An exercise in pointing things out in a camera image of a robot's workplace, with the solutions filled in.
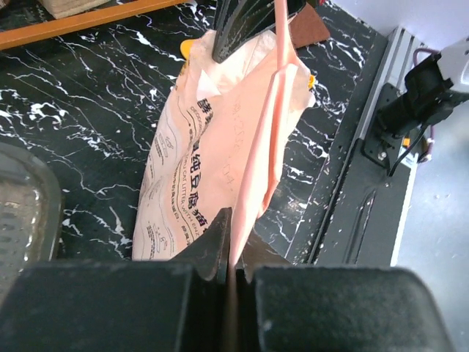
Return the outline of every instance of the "black cable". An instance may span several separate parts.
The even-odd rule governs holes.
[[[396,169],[397,169],[398,165],[404,160],[404,158],[405,158],[406,156],[409,155],[409,153],[412,151],[412,149],[420,142],[420,140],[422,139],[422,137],[423,137],[424,134],[425,134],[426,127],[427,127],[427,126],[422,126],[422,127],[421,127],[420,133],[418,134],[416,140],[413,141],[412,144],[407,148],[407,150],[406,150],[405,152],[403,152],[402,155],[397,158],[397,160],[396,160],[396,162],[394,163],[393,167],[392,167],[391,170],[389,171],[389,174],[388,174],[389,177],[391,177],[392,175],[394,175],[394,173],[396,172]]]

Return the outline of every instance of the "wooden strip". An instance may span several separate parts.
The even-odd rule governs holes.
[[[163,9],[164,7],[170,7],[183,2],[185,0],[136,0],[128,4],[116,5],[59,20],[11,29],[0,32],[0,50],[122,20],[123,18],[141,15],[142,13]]]

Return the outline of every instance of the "gray plastic tray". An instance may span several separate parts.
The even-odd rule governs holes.
[[[0,302],[22,269],[56,255],[62,194],[30,152],[0,143]]]

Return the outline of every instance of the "black metal bracket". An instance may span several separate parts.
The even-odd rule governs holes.
[[[380,124],[379,115],[382,108],[398,97],[399,90],[395,86],[389,83],[383,85],[362,147],[363,155],[385,169],[389,169],[391,161],[394,162],[399,157],[402,138],[394,138],[389,133],[385,133]]]

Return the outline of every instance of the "brown triangular object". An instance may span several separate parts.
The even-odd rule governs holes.
[[[327,40],[330,32],[321,17],[310,5],[306,6],[293,18],[290,23],[290,34],[296,49]]]

